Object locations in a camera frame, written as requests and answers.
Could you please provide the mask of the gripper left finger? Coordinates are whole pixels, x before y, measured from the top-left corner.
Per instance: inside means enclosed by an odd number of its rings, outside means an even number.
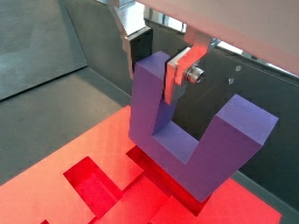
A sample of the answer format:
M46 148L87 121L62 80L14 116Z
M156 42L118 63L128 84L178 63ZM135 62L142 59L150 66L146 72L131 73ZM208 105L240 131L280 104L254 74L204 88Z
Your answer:
M134 78L135 63L152 54L154 30L146 25L146 7L136 0L107 0L107 6L123 40L130 78Z

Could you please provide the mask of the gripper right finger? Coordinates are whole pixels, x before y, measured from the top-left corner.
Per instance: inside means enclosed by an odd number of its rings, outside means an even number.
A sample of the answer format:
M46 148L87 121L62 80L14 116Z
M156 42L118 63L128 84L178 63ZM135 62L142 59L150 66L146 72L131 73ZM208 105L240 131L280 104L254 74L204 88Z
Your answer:
M183 95L180 87L184 81L199 82L200 74L194 67L208 52L211 40L212 37L203 32L195 29L186 30L184 41L191 47L186 47L166 63L163 98L168 104Z

